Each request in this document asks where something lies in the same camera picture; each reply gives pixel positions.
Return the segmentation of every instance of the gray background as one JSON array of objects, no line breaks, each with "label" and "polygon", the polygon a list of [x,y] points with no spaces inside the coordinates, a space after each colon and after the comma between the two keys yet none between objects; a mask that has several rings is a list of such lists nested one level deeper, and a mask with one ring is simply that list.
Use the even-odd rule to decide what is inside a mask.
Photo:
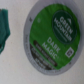
[{"label": "gray background", "polygon": [[[0,8],[9,10],[11,36],[0,55],[0,84],[84,84],[84,49],[74,66],[58,76],[38,72],[27,59],[23,29],[27,15],[38,0],[0,0]],[[74,0],[84,17],[84,0]]]}]

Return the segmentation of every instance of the green label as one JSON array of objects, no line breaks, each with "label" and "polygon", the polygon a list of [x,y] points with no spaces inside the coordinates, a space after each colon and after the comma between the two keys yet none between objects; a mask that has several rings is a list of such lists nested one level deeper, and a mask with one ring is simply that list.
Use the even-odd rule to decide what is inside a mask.
[{"label": "green label", "polygon": [[56,37],[64,44],[69,44],[76,37],[76,26],[72,16],[64,11],[57,11],[53,17],[53,31]]},{"label": "green label", "polygon": [[61,4],[45,7],[33,21],[29,41],[32,56],[40,67],[61,69],[78,49],[80,30],[76,16]]}]

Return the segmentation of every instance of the white surface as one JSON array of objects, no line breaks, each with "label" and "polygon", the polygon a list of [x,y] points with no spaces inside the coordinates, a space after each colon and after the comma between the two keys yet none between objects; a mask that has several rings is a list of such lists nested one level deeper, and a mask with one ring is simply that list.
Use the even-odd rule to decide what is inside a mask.
[{"label": "white surface", "polygon": [[[0,0],[9,10],[11,36],[0,55],[0,84],[84,84],[84,49],[75,65],[58,76],[46,76],[30,64],[23,46],[27,15],[38,0]],[[84,16],[84,0],[75,0]]]}]

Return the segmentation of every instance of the white plastic rim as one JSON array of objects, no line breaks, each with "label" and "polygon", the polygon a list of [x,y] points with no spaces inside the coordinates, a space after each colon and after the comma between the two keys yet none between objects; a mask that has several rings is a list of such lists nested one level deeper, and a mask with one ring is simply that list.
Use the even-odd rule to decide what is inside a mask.
[{"label": "white plastic rim", "polygon": [[[73,57],[73,59],[71,60],[71,62],[69,64],[67,64],[65,67],[61,68],[60,70],[44,70],[44,69],[40,68],[37,65],[37,63],[35,62],[35,60],[33,59],[31,51],[30,51],[29,35],[30,35],[30,29],[31,29],[32,23],[33,23],[35,17],[37,16],[37,14],[43,8],[45,8],[51,4],[63,4],[63,5],[66,5],[68,8],[70,8],[72,10],[72,12],[75,14],[75,16],[77,17],[77,20],[79,23],[79,28],[80,28],[80,33],[81,33],[78,50],[77,50],[75,56]],[[74,65],[74,63],[77,61],[78,57],[80,56],[81,51],[83,49],[83,45],[84,45],[83,44],[84,43],[83,31],[84,31],[83,17],[74,1],[72,1],[72,0],[40,0],[31,9],[31,11],[27,17],[27,20],[26,20],[26,24],[25,24],[25,28],[24,28],[24,49],[25,49],[26,55],[27,55],[29,61],[31,62],[31,64],[41,73],[43,73],[45,75],[61,74],[65,71],[67,71],[68,69],[70,69]]]}]

